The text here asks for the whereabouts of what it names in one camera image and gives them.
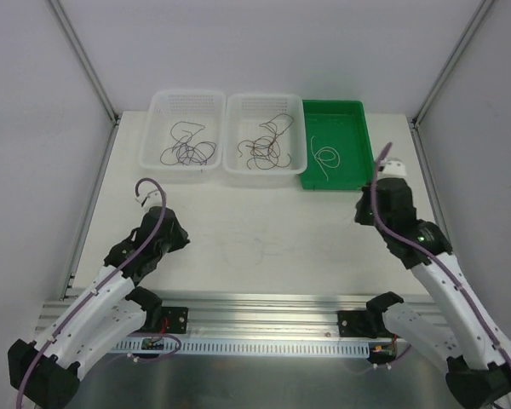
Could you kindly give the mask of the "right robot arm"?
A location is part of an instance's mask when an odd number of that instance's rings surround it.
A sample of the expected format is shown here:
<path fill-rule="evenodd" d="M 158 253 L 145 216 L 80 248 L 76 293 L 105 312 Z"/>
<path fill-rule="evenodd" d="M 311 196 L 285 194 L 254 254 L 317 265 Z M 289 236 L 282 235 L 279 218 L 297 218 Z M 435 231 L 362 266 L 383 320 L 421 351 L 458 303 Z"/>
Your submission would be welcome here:
<path fill-rule="evenodd" d="M 389 177 L 365 185 L 354 220 L 376 229 L 448 325 L 439 329 L 389 291 L 366 304 L 370 335 L 391 333 L 407 341 L 444 373 L 448 389 L 464 408 L 495 406 L 510 394 L 511 340 L 475 295 L 441 229 L 418 218 L 407 182 Z"/>

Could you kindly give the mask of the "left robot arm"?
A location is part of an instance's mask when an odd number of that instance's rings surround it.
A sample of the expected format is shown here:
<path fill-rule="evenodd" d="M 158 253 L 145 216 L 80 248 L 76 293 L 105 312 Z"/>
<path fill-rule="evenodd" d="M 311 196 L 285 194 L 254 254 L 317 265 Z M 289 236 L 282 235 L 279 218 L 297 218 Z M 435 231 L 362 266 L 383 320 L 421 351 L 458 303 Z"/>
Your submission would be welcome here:
<path fill-rule="evenodd" d="M 140 226 L 111 248 L 89 286 L 54 323 L 34 340 L 19 339 L 9 348 L 16 407 L 26 400 L 42 408 L 67 406 L 93 366 L 118 342 L 140 330 L 162 331 L 162 300 L 140 283 L 166 254 L 189 242 L 172 209 L 149 209 Z"/>

